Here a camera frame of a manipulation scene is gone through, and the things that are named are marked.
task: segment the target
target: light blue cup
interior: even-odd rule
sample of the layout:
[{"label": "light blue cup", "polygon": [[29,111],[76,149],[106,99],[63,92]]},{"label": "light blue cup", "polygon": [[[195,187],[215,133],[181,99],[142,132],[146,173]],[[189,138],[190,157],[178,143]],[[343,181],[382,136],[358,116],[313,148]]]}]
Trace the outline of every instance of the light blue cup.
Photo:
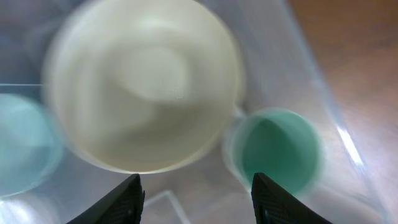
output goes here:
[{"label": "light blue cup", "polygon": [[63,145],[43,107],[0,94],[0,198],[38,186],[62,157]]}]

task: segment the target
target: clear plastic bin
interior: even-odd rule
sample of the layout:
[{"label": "clear plastic bin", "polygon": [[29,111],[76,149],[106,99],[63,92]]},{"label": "clear plastic bin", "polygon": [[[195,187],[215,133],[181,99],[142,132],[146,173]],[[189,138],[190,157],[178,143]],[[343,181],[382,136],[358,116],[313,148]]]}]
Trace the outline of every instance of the clear plastic bin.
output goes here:
[{"label": "clear plastic bin", "polygon": [[[41,101],[40,69],[47,46],[63,19],[81,2],[0,0],[0,93]],[[201,3],[224,20],[240,44],[248,86],[243,110],[250,114],[274,106],[287,108],[306,117],[319,132],[325,162],[320,179],[300,200],[333,223],[388,223],[289,5],[282,0]],[[126,177],[68,152],[41,186],[0,199],[0,223],[25,223],[26,217],[29,223],[66,223]],[[141,179],[147,200],[168,192],[185,218],[178,212],[176,216],[174,209],[164,209],[173,203],[166,198],[147,206],[154,215],[179,217],[184,224],[256,222],[250,195],[224,165],[220,146],[189,166]]]}]

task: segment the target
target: plastic container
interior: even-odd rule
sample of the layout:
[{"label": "plastic container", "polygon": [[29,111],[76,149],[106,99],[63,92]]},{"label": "plastic container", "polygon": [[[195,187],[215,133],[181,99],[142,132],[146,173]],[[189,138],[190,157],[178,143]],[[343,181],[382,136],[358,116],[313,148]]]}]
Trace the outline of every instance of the plastic container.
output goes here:
[{"label": "plastic container", "polygon": [[[1,16],[6,18],[1,20],[0,35],[15,37],[13,41],[19,44],[17,48],[27,48],[25,45],[29,42],[21,37],[28,38],[28,31],[39,30],[40,26],[46,26],[55,18],[50,16],[49,21],[35,23],[29,29],[26,26],[21,28],[18,22],[21,18],[18,17],[17,21],[15,15],[9,16],[12,12],[8,10],[9,2],[0,0]],[[55,17],[62,19],[72,10],[76,1],[35,2],[48,6],[34,8],[58,7],[60,12]],[[251,114],[270,107],[285,108],[309,120],[319,133],[325,155],[324,168],[311,193],[302,197],[301,201],[333,223],[387,223],[388,214],[372,187],[364,162],[341,122],[338,108],[286,2],[204,0],[202,3],[227,24],[239,42],[248,77],[246,97],[242,103],[245,113]],[[41,21],[43,16],[38,14],[37,18]],[[49,33],[42,34],[43,39],[50,40],[46,36]],[[39,62],[40,58],[32,58],[31,61]],[[2,79],[3,68],[5,65],[0,65],[0,80],[10,81]],[[31,75],[26,73],[26,76],[26,80],[29,80]],[[19,80],[12,83],[26,84]],[[0,92],[22,93],[31,98],[39,98],[43,88],[4,84],[0,85]],[[48,211],[55,211],[54,215],[59,217],[60,223],[66,223],[126,177],[126,174],[99,169],[68,153],[65,162],[48,181],[15,197],[24,201],[27,194],[43,195],[34,197],[37,202],[26,201],[30,205],[39,204],[41,198],[45,197],[53,206]],[[220,147],[189,166],[162,174],[143,175],[141,180],[147,198],[171,190],[188,218],[185,223],[256,222],[251,198],[224,165]]]}]

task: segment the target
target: wooden table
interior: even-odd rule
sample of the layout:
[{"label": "wooden table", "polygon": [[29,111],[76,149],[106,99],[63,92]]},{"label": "wooden table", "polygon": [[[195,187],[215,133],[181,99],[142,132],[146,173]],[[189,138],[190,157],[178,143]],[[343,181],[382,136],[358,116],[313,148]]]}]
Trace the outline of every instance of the wooden table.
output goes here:
[{"label": "wooden table", "polygon": [[398,223],[393,212],[398,211],[398,1],[291,0],[291,5]]}]

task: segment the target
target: brown wooden surface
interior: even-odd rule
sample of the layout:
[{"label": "brown wooden surface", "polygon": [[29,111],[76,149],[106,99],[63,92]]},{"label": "brown wooden surface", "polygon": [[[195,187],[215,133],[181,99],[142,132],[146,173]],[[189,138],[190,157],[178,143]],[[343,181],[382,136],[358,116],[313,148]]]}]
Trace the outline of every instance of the brown wooden surface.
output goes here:
[{"label": "brown wooden surface", "polygon": [[398,1],[290,2],[398,223]]}]

